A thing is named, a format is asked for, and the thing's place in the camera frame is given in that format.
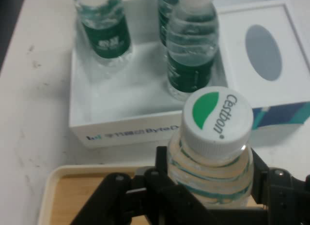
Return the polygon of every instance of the bottle label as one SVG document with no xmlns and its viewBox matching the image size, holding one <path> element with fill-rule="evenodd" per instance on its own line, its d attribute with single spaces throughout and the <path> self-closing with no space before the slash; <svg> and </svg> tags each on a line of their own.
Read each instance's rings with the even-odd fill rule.
<svg viewBox="0 0 310 225">
<path fill-rule="evenodd" d="M 117 25 L 107 29 L 97 30 L 83 26 L 93 50 L 103 58 L 119 57 L 130 47 L 130 36 L 125 16 Z"/>
<path fill-rule="evenodd" d="M 176 62 L 168 53 L 168 80 L 178 91 L 195 92 L 209 83 L 213 62 L 211 60 L 200 66 L 186 66 Z"/>
<path fill-rule="evenodd" d="M 166 37 L 167 37 L 167 25 L 169 18 L 164 16 L 162 12 L 158 10 L 159 17 L 159 37 L 164 46 L 166 46 Z"/>
</svg>

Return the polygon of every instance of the plastic water bottle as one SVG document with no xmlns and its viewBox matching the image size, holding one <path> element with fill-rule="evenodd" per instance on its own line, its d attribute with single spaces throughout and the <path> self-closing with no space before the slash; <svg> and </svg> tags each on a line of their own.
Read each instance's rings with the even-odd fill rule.
<svg viewBox="0 0 310 225">
<path fill-rule="evenodd" d="M 213 0 L 179 0 L 167 32 L 168 85 L 178 100 L 205 86 L 218 49 L 218 19 Z"/>
<path fill-rule="evenodd" d="M 179 0 L 158 0 L 159 36 L 161 43 L 166 46 L 167 25 L 172 10 Z"/>
<path fill-rule="evenodd" d="M 122 0 L 74 1 L 93 57 L 105 66 L 125 64 L 130 57 L 131 42 Z"/>
<path fill-rule="evenodd" d="M 245 206 L 254 174 L 252 124 L 252 109 L 239 93 L 224 87 L 193 93 L 169 143 L 168 175 L 208 208 Z"/>
</svg>

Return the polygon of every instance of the white tray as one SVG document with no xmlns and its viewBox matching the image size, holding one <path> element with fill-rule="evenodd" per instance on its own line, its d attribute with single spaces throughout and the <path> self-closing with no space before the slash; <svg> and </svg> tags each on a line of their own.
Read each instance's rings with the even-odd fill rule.
<svg viewBox="0 0 310 225">
<path fill-rule="evenodd" d="M 228 18 L 229 11 L 233 15 L 236 11 L 246 11 L 249 7 L 257 10 L 272 8 L 273 4 L 287 8 L 286 0 L 253 3 L 219 9 L 219 18 Z M 171 97 L 166 86 L 166 65 L 158 35 L 157 2 L 125 0 L 124 7 L 133 43 L 133 56 L 130 63 L 111 79 L 107 80 L 105 77 L 106 72 L 112 69 L 104 69 L 91 61 L 88 42 L 77 27 L 76 45 L 72 54 L 69 125 L 73 133 L 89 148 L 170 139 L 181 122 L 183 103 Z M 292 21 L 291 26 L 293 28 L 289 29 L 297 31 Z M 301 45 L 299 33 L 296 33 L 295 42 Z M 227 80 L 232 88 L 246 94 L 247 89 L 239 89 L 232 84 L 234 75 L 231 73 L 235 73 L 229 71 L 230 49 L 227 50 L 227 46 L 222 43 L 221 52 L 222 50 L 225 71 L 229 77 L 226 79 L 222 61 L 218 58 L 216 71 L 212 76 L 213 84 L 226 86 Z M 272 98 L 266 104 L 253 103 L 256 102 L 253 95 L 248 96 L 248 99 L 253 107 L 275 105 L 270 104 Z"/>
</svg>

